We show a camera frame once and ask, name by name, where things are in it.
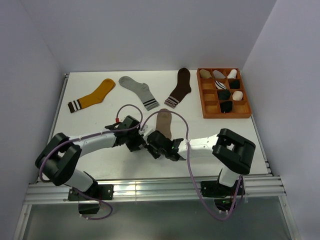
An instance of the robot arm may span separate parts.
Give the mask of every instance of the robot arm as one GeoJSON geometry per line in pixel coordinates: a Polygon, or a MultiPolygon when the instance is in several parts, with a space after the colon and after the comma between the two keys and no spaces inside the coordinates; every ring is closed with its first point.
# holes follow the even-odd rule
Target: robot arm
{"type": "MultiPolygon", "coordinates": [[[[61,147],[46,162],[43,173],[56,186],[65,184],[79,189],[88,196],[95,196],[98,183],[86,172],[76,169],[80,157],[103,148],[113,148],[126,144],[131,152],[140,149],[147,151],[157,159],[161,155],[172,161],[184,161],[187,159],[187,143],[183,138],[170,140],[159,131],[148,131],[135,128],[125,131],[139,122],[131,116],[127,116],[123,122],[106,126],[107,130],[124,130],[102,134],[86,140],[71,142],[61,147]]],[[[63,133],[56,134],[46,148],[37,158],[35,165],[40,168],[45,157],[61,143],[73,139],[63,133]]],[[[219,134],[192,139],[190,144],[190,158],[215,156],[223,164],[218,185],[231,188],[239,175],[247,175],[250,172],[251,163],[255,151],[255,144],[248,139],[236,134],[229,129],[221,129],[219,134]]]]}

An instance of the gray sock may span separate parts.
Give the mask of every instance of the gray sock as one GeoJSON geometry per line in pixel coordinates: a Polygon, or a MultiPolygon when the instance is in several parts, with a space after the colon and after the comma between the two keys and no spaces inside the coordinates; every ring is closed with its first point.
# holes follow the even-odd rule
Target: gray sock
{"type": "Polygon", "coordinates": [[[221,72],[219,72],[218,70],[214,70],[213,71],[213,76],[215,79],[225,79],[226,76],[223,75],[221,72]]]}
{"type": "Polygon", "coordinates": [[[159,106],[159,103],[152,95],[149,90],[149,86],[145,83],[136,82],[129,76],[122,76],[119,79],[119,84],[137,94],[140,98],[141,102],[143,103],[144,107],[150,111],[159,106]]]}

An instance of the rolled sock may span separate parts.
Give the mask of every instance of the rolled sock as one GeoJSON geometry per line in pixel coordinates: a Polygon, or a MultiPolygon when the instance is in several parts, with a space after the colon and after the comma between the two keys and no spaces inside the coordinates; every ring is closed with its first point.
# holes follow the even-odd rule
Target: rolled sock
{"type": "Polygon", "coordinates": [[[230,89],[239,89],[240,88],[240,80],[236,79],[233,82],[229,83],[230,89]]]}
{"type": "Polygon", "coordinates": [[[237,77],[237,70],[232,69],[229,75],[227,76],[228,79],[235,79],[237,77]]]}
{"type": "Polygon", "coordinates": [[[201,69],[199,73],[202,79],[212,79],[211,73],[208,70],[201,69]]]}
{"type": "Polygon", "coordinates": [[[145,109],[148,111],[159,106],[159,103],[150,92],[147,84],[136,82],[129,76],[120,77],[119,84],[122,87],[134,92],[143,103],[145,109]]]}
{"type": "Polygon", "coordinates": [[[156,127],[155,130],[158,130],[166,138],[171,139],[171,112],[159,112],[156,116],[156,127]]]}
{"type": "Polygon", "coordinates": [[[225,79],[226,76],[223,75],[221,72],[219,72],[218,70],[214,70],[213,71],[213,76],[215,79],[225,79]]]}
{"type": "Polygon", "coordinates": [[[170,93],[170,96],[164,101],[164,104],[175,108],[188,94],[191,93],[190,87],[190,72],[188,69],[181,68],[178,71],[177,84],[175,89],[170,93]]]}
{"type": "Polygon", "coordinates": [[[219,100],[228,100],[231,96],[231,92],[229,90],[223,90],[218,92],[219,100]]]}
{"type": "Polygon", "coordinates": [[[217,89],[227,89],[227,87],[222,82],[215,80],[214,83],[217,89]]]}
{"type": "Polygon", "coordinates": [[[242,91],[235,91],[232,94],[232,99],[235,101],[241,101],[243,97],[244,97],[244,94],[242,91]]]}
{"type": "Polygon", "coordinates": [[[220,109],[223,114],[231,112],[232,107],[233,107],[232,101],[224,101],[220,103],[220,109]]]}

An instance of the striped rolled sock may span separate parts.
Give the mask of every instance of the striped rolled sock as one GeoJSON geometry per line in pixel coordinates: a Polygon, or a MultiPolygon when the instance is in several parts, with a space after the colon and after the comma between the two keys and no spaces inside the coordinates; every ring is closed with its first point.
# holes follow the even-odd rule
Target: striped rolled sock
{"type": "Polygon", "coordinates": [[[227,87],[222,82],[215,80],[214,83],[217,89],[223,89],[223,90],[227,89],[227,87]]]}
{"type": "Polygon", "coordinates": [[[119,84],[134,92],[148,111],[159,106],[159,103],[150,92],[149,86],[146,83],[136,82],[129,76],[122,76],[119,79],[119,84]]]}
{"type": "Polygon", "coordinates": [[[190,72],[184,67],[178,71],[176,87],[164,101],[164,104],[174,109],[188,93],[191,93],[190,72]]]}

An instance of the white table surface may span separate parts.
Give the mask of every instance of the white table surface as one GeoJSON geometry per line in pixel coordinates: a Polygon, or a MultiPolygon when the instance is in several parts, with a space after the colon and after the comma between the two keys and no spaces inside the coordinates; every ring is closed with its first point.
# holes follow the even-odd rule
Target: white table surface
{"type": "MultiPolygon", "coordinates": [[[[267,174],[267,167],[260,148],[251,118],[244,119],[203,119],[196,70],[191,70],[189,93],[174,109],[189,124],[189,138],[203,138],[215,135],[222,128],[228,128],[255,143],[256,149],[251,165],[251,175],[267,174]]],[[[65,92],[58,113],[54,134],[63,132],[67,136],[84,136],[100,132],[104,126],[115,123],[118,109],[125,104],[134,104],[143,112],[146,119],[151,113],[168,108],[164,101],[177,84],[178,71],[114,71],[114,72],[72,72],[66,84],[65,92]],[[122,76],[129,76],[140,83],[149,85],[150,91],[160,106],[148,112],[140,99],[131,91],[119,85],[122,76]],[[106,78],[114,80],[116,86],[100,104],[70,113],[68,102],[79,99],[93,92],[106,78]]],[[[140,119],[135,108],[126,107],[120,113],[120,119],[131,115],[140,119]]],[[[155,128],[156,115],[148,125],[155,128]]],[[[186,127],[177,116],[172,116],[172,139],[184,138],[186,127]]],[[[222,163],[213,155],[209,158],[193,158],[192,172],[195,176],[217,176],[222,163]]],[[[97,180],[153,179],[188,177],[185,161],[172,162],[160,157],[154,159],[146,150],[129,152],[125,145],[101,149],[81,157],[77,169],[86,171],[97,180]]]]}

